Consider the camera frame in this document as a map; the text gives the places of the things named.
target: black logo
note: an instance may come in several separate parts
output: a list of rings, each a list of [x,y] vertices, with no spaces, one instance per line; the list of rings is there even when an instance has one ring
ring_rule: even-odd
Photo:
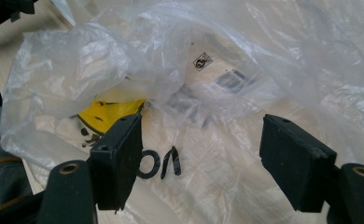
[[[194,61],[193,64],[196,67],[196,69],[200,72],[212,62],[213,62],[212,58],[208,56],[208,54],[203,53],[198,59],[196,59],[196,61]]]

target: white plastic sheet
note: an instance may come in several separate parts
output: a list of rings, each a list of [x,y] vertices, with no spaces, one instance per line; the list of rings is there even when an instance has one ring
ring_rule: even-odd
[[[7,83],[2,146],[45,170],[85,159],[38,120],[57,126],[95,97],[146,96],[144,148],[163,158],[175,146],[182,175],[169,164],[163,180],[137,180],[126,219],[324,223],[292,211],[261,166],[262,117],[293,120],[336,150],[338,165],[364,164],[363,27],[364,1],[115,4],[68,33],[26,36]],[[141,169],[150,165],[144,158]]]

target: clear plastic bag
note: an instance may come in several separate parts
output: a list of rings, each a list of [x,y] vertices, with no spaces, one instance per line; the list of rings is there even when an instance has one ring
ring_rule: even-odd
[[[47,170],[62,161],[86,158],[87,153],[57,132],[39,132],[33,120],[50,116],[60,123],[94,98],[147,98],[144,150],[158,152],[163,165],[174,146],[182,174],[174,175],[169,164],[164,179],[156,174],[137,180],[126,210],[119,213],[125,219],[324,223],[323,216],[292,210],[261,165],[259,141],[262,117],[275,114],[336,150],[337,165],[364,164],[364,30],[358,29],[364,20],[354,20],[359,26],[352,27],[346,20],[364,18],[364,1],[332,4],[115,4],[69,33],[28,35],[7,83],[2,146]],[[351,6],[359,10],[341,12]],[[86,42],[76,41],[74,32]],[[90,46],[85,36],[92,36],[89,40],[98,48],[84,50]],[[63,47],[55,51],[60,44]],[[68,50],[76,54],[66,54]],[[75,56],[81,51],[87,52],[86,60],[65,61],[81,58]],[[95,55],[99,61],[92,59]],[[143,158],[141,170],[151,166],[152,161]]]

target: transparent plastic wrap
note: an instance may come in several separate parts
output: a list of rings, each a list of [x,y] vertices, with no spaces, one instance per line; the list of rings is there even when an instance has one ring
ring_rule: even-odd
[[[337,8],[325,0],[115,4],[87,26],[104,28],[121,41],[115,45],[125,46],[120,55],[130,61],[124,70],[116,65],[122,71],[115,73],[117,80],[104,84],[98,80],[106,82],[109,77],[92,77],[88,88],[79,92],[87,97],[67,97],[68,104],[61,104],[60,111],[68,113],[55,114],[56,104],[46,106],[50,104],[42,98],[46,82],[28,69],[38,65],[27,66],[22,60],[32,47],[23,45],[7,83],[3,147],[46,169],[85,157],[56,139],[57,134],[38,132],[32,120],[42,113],[68,118],[94,97],[120,102],[146,96],[144,151],[156,151],[163,168],[164,158],[175,148],[181,173],[175,175],[169,162],[152,178],[137,179],[125,211],[118,213],[120,223],[325,223],[326,209],[322,216],[293,211],[261,165],[259,141],[262,118],[270,113],[294,121],[337,151],[337,165],[364,164],[364,30],[348,26],[350,17],[364,18],[364,1],[340,4]],[[330,15],[350,7],[354,12]],[[359,38],[353,35],[359,32]],[[54,78],[49,83],[55,85],[63,76],[46,78]],[[52,85],[46,88],[60,92]],[[49,102],[59,98],[50,97]],[[49,146],[44,146],[48,143],[44,136],[51,139]],[[55,141],[68,147],[55,146]],[[144,157],[140,170],[147,173],[152,167],[153,161]]]

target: yellow object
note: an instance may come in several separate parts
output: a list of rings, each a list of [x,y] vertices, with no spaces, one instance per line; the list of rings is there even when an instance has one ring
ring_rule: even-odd
[[[126,103],[94,101],[88,109],[80,112],[77,117],[94,132],[104,135],[118,119],[140,112],[144,102],[145,100]]]

